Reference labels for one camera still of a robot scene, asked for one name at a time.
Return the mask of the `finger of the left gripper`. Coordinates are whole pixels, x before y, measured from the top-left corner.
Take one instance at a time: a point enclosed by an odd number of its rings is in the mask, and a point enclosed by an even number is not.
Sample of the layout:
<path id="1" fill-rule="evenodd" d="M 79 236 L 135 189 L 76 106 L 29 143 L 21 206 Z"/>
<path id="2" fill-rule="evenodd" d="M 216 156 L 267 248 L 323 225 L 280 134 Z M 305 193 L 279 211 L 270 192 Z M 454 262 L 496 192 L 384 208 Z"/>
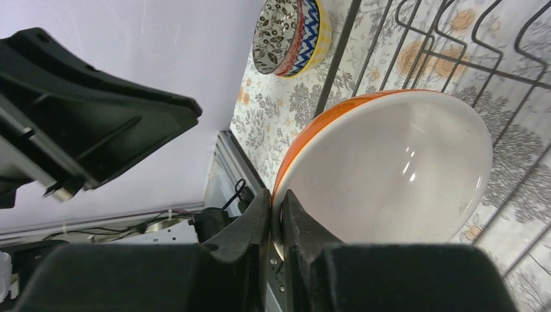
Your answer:
<path id="1" fill-rule="evenodd" d="M 181 96 L 95 69 L 45 30 L 1 40 L 1 137 L 37 167 L 1 179 L 97 189 L 196 126 Z"/>

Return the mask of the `orange bowl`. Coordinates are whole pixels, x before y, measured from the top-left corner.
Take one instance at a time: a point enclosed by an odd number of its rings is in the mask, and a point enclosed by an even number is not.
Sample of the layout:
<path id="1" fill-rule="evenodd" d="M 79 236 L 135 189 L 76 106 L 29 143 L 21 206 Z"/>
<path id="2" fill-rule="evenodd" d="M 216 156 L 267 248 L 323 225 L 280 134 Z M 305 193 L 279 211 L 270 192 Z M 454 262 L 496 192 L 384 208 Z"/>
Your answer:
<path id="1" fill-rule="evenodd" d="M 481 202 L 493 142 L 464 101 L 433 90 L 385 90 L 317 116 L 284 155 L 272 191 L 283 253 L 283 199 L 346 243 L 447 243 Z"/>

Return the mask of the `blue white patterned bowl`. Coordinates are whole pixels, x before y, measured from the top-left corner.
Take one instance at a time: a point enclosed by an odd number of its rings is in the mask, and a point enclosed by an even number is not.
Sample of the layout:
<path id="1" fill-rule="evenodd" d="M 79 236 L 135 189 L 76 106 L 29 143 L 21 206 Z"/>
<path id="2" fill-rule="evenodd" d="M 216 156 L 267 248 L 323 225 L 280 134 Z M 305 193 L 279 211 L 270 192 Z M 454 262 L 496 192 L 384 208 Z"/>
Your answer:
<path id="1" fill-rule="evenodd" d="M 290 70 L 282 77 L 292 77 L 301 73 L 312 59 L 320 29 L 320 10 L 315 0 L 302 1 L 303 34 L 300 49 Z"/>

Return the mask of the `pink speckled bowl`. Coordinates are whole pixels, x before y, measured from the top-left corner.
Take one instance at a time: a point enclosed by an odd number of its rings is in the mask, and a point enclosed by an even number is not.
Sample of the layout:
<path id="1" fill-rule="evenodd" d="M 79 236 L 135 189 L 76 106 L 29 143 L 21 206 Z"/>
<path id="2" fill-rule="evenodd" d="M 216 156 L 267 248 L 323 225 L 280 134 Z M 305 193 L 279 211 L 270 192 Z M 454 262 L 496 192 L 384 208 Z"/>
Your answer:
<path id="1" fill-rule="evenodd" d="M 259 73 L 282 75 L 291 68 L 302 36 L 302 8 L 302 1 L 263 3 L 252 43 L 253 62 Z"/>

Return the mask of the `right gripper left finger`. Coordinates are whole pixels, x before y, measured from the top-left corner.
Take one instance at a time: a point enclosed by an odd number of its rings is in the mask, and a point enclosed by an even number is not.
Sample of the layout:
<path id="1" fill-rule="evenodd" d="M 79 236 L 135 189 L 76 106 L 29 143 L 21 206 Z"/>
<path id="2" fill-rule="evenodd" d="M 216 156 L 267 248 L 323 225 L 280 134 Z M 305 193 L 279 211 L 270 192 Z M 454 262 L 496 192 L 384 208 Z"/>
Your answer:
<path id="1" fill-rule="evenodd" d="M 263 311 L 270 192 L 201 244 L 63 244 L 16 311 Z"/>

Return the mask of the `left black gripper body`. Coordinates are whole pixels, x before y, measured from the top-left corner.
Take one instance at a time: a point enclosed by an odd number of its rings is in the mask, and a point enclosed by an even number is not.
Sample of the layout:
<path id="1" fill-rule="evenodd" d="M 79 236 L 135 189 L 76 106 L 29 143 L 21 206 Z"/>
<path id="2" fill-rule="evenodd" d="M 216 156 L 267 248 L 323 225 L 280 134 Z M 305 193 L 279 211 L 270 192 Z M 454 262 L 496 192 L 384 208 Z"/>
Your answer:
<path id="1" fill-rule="evenodd" d="M 66 202 L 86 188 L 86 173 L 70 155 L 70 97 L 1 95 L 1 208 L 13 208 L 20 187 L 43 186 Z"/>

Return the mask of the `yellow patterned bowl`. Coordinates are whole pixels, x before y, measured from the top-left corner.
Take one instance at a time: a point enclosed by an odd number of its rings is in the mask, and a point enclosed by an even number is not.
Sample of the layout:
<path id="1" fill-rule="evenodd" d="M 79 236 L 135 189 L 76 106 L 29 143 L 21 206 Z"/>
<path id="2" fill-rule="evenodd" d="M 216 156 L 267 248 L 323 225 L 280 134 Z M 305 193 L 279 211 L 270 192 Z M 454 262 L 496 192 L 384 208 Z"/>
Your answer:
<path id="1" fill-rule="evenodd" d="M 308 64 L 306 65 L 306 68 L 301 73 L 295 76 L 298 76 L 307 71 L 313 70 L 318 65 L 320 65 L 320 63 L 325 59 L 331 45 L 331 38 L 332 38 L 331 19 L 329 17 L 329 14 L 326 12 L 324 6 L 322 5 L 322 2 L 318 0 L 316 0 L 316 2 L 318 4 L 319 10 L 320 10 L 320 17 L 321 17 L 318 40 L 316 43 L 316 47 L 315 47 L 312 59 L 308 62 Z"/>

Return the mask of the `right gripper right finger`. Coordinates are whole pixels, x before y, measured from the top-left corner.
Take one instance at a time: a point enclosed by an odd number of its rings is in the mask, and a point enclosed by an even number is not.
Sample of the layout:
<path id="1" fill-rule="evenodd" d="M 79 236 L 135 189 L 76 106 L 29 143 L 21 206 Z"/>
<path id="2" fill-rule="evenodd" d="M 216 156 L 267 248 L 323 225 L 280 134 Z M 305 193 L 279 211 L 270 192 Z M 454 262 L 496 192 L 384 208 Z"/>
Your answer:
<path id="1" fill-rule="evenodd" d="M 288 190 L 282 210 L 289 311 L 514 311 L 485 253 L 466 244 L 345 244 Z"/>

